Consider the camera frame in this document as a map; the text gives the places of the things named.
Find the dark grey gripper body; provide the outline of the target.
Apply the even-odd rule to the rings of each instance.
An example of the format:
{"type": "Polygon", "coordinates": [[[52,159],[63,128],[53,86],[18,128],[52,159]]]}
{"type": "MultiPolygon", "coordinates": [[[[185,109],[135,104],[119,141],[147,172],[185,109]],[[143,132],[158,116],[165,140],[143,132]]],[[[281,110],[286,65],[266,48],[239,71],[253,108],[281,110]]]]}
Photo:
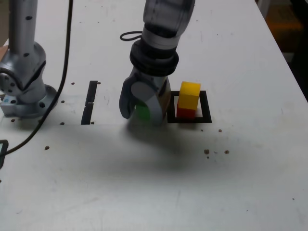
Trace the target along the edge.
{"type": "Polygon", "coordinates": [[[151,75],[141,72],[137,68],[133,68],[133,73],[137,75],[138,81],[146,83],[151,88],[153,88],[155,91],[161,91],[161,89],[163,88],[167,80],[167,76],[165,77],[151,76],[151,75]]]}

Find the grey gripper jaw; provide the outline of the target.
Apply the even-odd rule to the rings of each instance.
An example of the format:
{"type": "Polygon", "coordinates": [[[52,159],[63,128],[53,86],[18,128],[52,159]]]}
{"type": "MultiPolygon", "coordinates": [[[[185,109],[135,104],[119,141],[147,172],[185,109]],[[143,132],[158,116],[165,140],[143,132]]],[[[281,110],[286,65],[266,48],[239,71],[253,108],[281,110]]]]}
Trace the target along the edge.
{"type": "Polygon", "coordinates": [[[144,82],[138,81],[138,102],[135,105],[135,113],[139,119],[150,122],[153,125],[161,125],[166,116],[171,99],[170,82],[167,78],[161,91],[155,91],[144,82]]]}
{"type": "Polygon", "coordinates": [[[135,105],[138,102],[138,98],[136,97],[138,92],[136,83],[138,82],[138,80],[138,70],[136,68],[133,68],[129,77],[126,78],[123,83],[119,99],[119,109],[121,115],[125,119],[129,119],[132,116],[135,105]]]}

